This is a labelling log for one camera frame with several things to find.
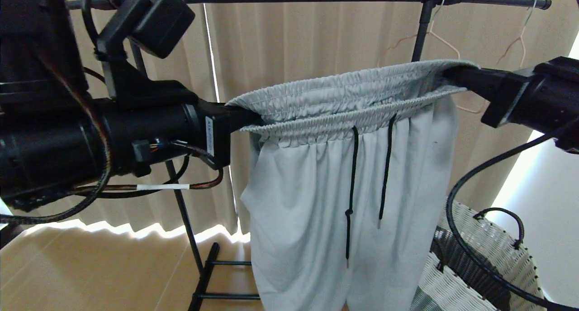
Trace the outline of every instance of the white cable label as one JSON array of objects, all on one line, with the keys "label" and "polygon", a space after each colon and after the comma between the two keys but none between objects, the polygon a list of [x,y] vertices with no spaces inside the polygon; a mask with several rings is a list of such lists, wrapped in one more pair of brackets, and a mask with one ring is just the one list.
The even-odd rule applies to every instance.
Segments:
[{"label": "white cable label", "polygon": [[215,148],[213,147],[213,119],[205,117],[205,136],[207,136],[207,152],[215,157]]},{"label": "white cable label", "polygon": [[149,184],[138,184],[137,191],[143,190],[188,190],[188,184],[159,184],[159,185],[149,185]]}]

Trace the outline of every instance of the hanger hook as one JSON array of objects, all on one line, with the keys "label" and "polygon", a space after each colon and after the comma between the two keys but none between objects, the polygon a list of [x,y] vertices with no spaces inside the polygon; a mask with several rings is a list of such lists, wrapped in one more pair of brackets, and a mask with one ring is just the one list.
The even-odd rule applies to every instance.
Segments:
[{"label": "hanger hook", "polygon": [[434,18],[436,17],[436,15],[438,14],[438,12],[440,11],[440,9],[442,9],[442,6],[444,5],[444,1],[446,0],[442,0],[442,2],[440,3],[440,6],[438,7],[438,9],[434,12],[433,16],[432,16],[432,20],[434,21]]},{"label": "hanger hook", "polygon": [[523,25],[523,27],[526,27],[527,24],[529,23],[529,20],[531,19],[531,16],[533,15],[533,10],[535,10],[535,6],[537,6],[537,0],[533,1],[533,8],[527,8],[527,10],[531,9],[531,12],[529,13],[529,16],[527,17],[527,20],[525,20],[525,24]]}]

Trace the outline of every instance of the gray and white woven basket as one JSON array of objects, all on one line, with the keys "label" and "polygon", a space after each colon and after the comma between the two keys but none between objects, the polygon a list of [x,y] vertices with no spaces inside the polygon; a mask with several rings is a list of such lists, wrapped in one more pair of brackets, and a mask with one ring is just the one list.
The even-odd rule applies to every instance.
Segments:
[{"label": "gray and white woven basket", "polygon": [[[519,249],[515,249],[513,244],[516,240],[508,235],[505,230],[484,218],[480,220],[473,218],[476,214],[474,210],[463,204],[458,202],[453,204],[455,224],[463,239],[474,251],[484,257],[503,278],[513,285],[542,298],[543,294],[538,282],[537,268],[529,255],[529,251],[523,245],[520,245]],[[420,287],[414,299],[420,298],[420,291],[422,291],[422,293],[429,295],[430,299],[436,302],[438,308],[429,308],[423,305],[422,309],[415,310],[463,310],[461,307],[456,307],[455,304],[441,305],[441,301],[457,299],[458,294],[463,293],[463,303],[468,306],[473,303],[473,293],[469,290],[476,288],[478,296],[483,296],[485,299],[494,297],[494,302],[496,302],[498,297],[504,297],[504,294],[507,294],[506,303],[510,311],[544,311],[544,308],[538,305],[534,305],[515,294],[505,292],[501,286],[488,278],[480,268],[473,265],[470,258],[463,254],[460,247],[451,244],[451,234],[448,233],[450,233],[450,229],[446,220],[446,210],[444,209],[438,222],[436,232],[438,237],[435,237],[435,239],[440,239],[441,235],[446,235],[446,240],[439,245],[443,249],[442,259],[444,264],[452,268],[453,273],[456,273],[457,276],[446,276],[445,274],[442,279],[440,277],[441,272],[436,267],[439,259],[434,254],[436,261],[433,261],[431,256],[433,253],[430,253],[428,260],[429,262],[436,262],[436,265],[432,267],[432,264],[426,264],[424,274],[422,274],[424,281],[421,279]],[[437,287],[434,288],[430,282],[432,279],[429,278],[439,278],[443,280],[444,285],[448,285],[451,288],[443,289],[440,286],[441,284],[437,284]],[[480,303],[480,307],[468,307],[465,310],[486,310],[487,307],[488,305],[485,303]],[[495,309],[498,309],[497,303],[492,308],[492,310]]]}]

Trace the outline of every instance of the light gray pants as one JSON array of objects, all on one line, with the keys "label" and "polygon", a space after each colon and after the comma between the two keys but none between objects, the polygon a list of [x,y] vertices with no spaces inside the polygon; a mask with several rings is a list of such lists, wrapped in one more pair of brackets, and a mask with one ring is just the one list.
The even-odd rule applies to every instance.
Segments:
[{"label": "light gray pants", "polygon": [[267,310],[407,311],[448,185],[456,133],[425,61],[290,82],[229,105],[267,123],[242,201]]}]

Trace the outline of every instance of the clothes hanger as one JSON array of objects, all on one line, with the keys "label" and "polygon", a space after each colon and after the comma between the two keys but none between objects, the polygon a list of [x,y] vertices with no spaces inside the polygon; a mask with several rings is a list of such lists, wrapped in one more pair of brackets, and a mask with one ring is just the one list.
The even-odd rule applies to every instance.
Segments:
[{"label": "clothes hanger", "polygon": [[[436,34],[436,33],[432,30],[432,28],[434,28],[434,20],[436,20],[436,15],[438,14],[438,12],[440,12],[440,9],[442,9],[442,6],[444,6],[444,2],[445,2],[445,0],[442,0],[441,5],[438,7],[438,9],[437,9],[437,10],[434,12],[434,14],[432,15],[432,20],[431,20],[431,22],[430,22],[430,28],[429,28],[428,31],[426,32],[426,35],[431,35],[432,37],[438,39],[441,43],[443,43],[444,45],[446,45],[447,47],[449,47],[451,50],[455,51],[455,53],[456,53],[456,58],[460,60],[460,51],[459,51],[456,47],[454,47],[451,43],[449,43],[448,41],[446,41],[446,39],[440,37],[438,34]],[[418,35],[418,34],[414,34],[414,35],[411,35],[411,36],[408,36],[408,37],[404,37],[404,38],[399,39],[394,46],[388,47],[388,48],[386,48],[386,50],[384,50],[384,53],[382,53],[382,57],[384,57],[389,50],[395,49],[398,45],[400,45],[400,43],[402,43],[402,42],[405,41],[406,39],[414,38],[414,37],[416,37],[417,35]],[[378,63],[376,64],[376,67],[380,67],[380,60],[381,60],[381,59],[378,60]],[[457,106],[456,106],[457,109],[460,109],[460,110],[463,110],[463,111],[466,111],[466,112],[469,112],[469,113],[472,113],[472,114],[479,114],[479,113],[481,113],[482,111],[484,111],[484,108],[485,108],[485,107],[486,107],[486,101],[485,101],[485,100],[482,101],[482,105],[481,105],[480,108],[477,109],[477,110],[472,110],[472,109],[469,109],[469,108],[467,108],[467,107],[463,107],[463,106],[460,106],[460,105],[457,105]]]},{"label": "clothes hanger", "polygon": [[525,56],[527,55],[527,48],[525,47],[525,40],[523,39],[523,34],[525,34],[525,29],[527,29],[527,24],[529,23],[529,20],[531,19],[531,16],[533,15],[533,10],[535,10],[535,6],[537,5],[537,0],[534,0],[533,2],[533,8],[527,8],[531,9],[531,12],[529,13],[529,16],[527,16],[527,20],[525,20],[525,24],[523,24],[523,29],[521,30],[521,34],[519,35],[519,37],[515,38],[515,40],[513,42],[510,43],[510,45],[507,47],[507,50],[505,51],[505,53],[498,59],[497,61],[497,65],[499,62],[501,62],[501,59],[503,59],[503,57],[506,57],[508,50],[511,49],[511,47],[513,47],[513,45],[515,45],[516,42],[521,42],[521,47],[523,47],[523,56],[521,57],[521,63],[519,63],[519,68],[523,67],[523,62],[525,61]]}]

